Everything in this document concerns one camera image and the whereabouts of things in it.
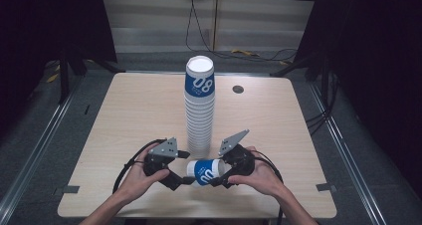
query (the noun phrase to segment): gray carpet floor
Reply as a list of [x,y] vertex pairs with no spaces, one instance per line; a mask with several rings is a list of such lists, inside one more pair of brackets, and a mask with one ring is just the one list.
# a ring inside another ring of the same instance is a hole
[[[278,62],[256,63],[221,59],[208,53],[200,54],[213,59],[216,73],[267,75],[284,67]],[[275,53],[260,54],[271,58]],[[199,53],[119,54],[118,64],[115,66],[129,71],[183,72],[188,59],[196,55]],[[94,63],[87,62],[87,66],[89,70],[76,88],[75,97],[48,144],[9,224],[76,224],[81,221],[62,218],[57,214],[61,195],[55,194],[55,191],[68,184],[113,77],[112,73]],[[304,118],[310,118],[319,114],[319,110],[310,84],[305,80],[305,71],[306,69],[295,70],[287,78],[293,83]],[[1,140],[0,198],[8,191],[58,106],[60,82],[45,82],[52,73],[46,71],[45,78],[28,99],[26,109],[19,114],[7,136]],[[386,224],[422,224],[420,199],[413,194],[364,125],[359,123],[341,89],[338,91],[332,115],[375,196]],[[337,215],[333,219],[318,221],[327,225],[373,224],[325,125],[313,135],[313,142],[327,181],[336,187],[332,195]],[[124,223],[125,220],[121,218],[112,221],[112,224]],[[235,224],[235,221],[229,221],[229,224]]]

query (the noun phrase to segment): stack of cups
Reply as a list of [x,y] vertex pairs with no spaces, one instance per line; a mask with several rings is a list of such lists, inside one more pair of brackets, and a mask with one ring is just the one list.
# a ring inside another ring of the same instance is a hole
[[185,105],[188,149],[192,157],[208,156],[214,116],[214,65],[204,56],[186,65]]

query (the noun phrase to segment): person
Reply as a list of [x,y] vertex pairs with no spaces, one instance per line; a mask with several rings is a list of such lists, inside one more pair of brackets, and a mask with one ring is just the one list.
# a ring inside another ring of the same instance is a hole
[[[129,170],[119,189],[87,217],[81,223],[82,225],[107,224],[121,208],[141,197],[154,182],[165,178],[169,174],[168,169],[159,170],[150,176],[146,176],[143,172],[143,160],[147,152],[157,145],[158,143],[151,145],[139,155],[136,159],[138,162]],[[247,149],[252,151],[255,156],[261,157],[260,154],[254,152],[256,151],[254,146],[247,147]],[[249,176],[232,175],[229,177],[229,182],[246,184],[260,193],[274,197],[283,209],[286,218],[292,224],[317,225],[316,221],[299,203],[295,195],[280,181],[271,167],[263,161],[255,161],[255,170]]]

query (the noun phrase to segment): table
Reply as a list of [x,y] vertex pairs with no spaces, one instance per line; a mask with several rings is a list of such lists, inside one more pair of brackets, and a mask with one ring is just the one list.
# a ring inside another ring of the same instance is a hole
[[[241,141],[269,156],[285,184],[313,217],[331,218],[336,209],[292,84],[287,79],[216,76],[216,104],[210,158],[218,157],[221,140],[248,128]],[[244,92],[236,94],[234,86]],[[90,215],[110,195],[123,165],[145,144],[175,136],[187,150],[184,75],[116,74],[105,96],[58,213],[63,217]],[[186,175],[188,159],[169,164]],[[279,205],[272,197],[246,185],[181,185],[176,191],[153,184],[117,216],[143,218],[275,218]]]

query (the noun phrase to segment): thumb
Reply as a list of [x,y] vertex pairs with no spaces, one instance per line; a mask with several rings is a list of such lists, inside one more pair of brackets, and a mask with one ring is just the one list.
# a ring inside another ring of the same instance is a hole
[[242,175],[232,175],[229,177],[229,183],[233,184],[249,184],[249,177]]
[[170,170],[168,170],[168,169],[161,169],[161,170],[156,171],[154,174],[148,176],[148,178],[150,180],[152,180],[153,182],[156,182],[156,181],[159,181],[159,180],[167,177],[168,174],[170,174]]

